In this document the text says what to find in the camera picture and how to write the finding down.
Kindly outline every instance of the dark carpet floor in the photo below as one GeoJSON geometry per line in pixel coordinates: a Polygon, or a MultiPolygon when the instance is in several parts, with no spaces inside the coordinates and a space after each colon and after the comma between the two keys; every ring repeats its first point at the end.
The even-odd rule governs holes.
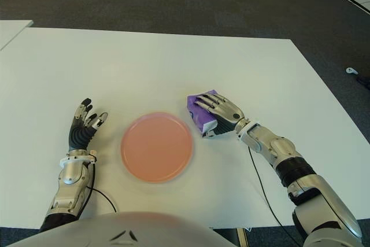
{"type": "MultiPolygon", "coordinates": [[[[347,0],[0,0],[0,19],[33,20],[34,27],[291,39],[370,141],[370,91],[344,71],[353,67],[370,76],[370,15],[347,0]]],[[[2,244],[12,233],[1,230],[2,244]]],[[[272,234],[262,228],[250,236],[291,246],[288,240],[277,245],[272,234]]]]}

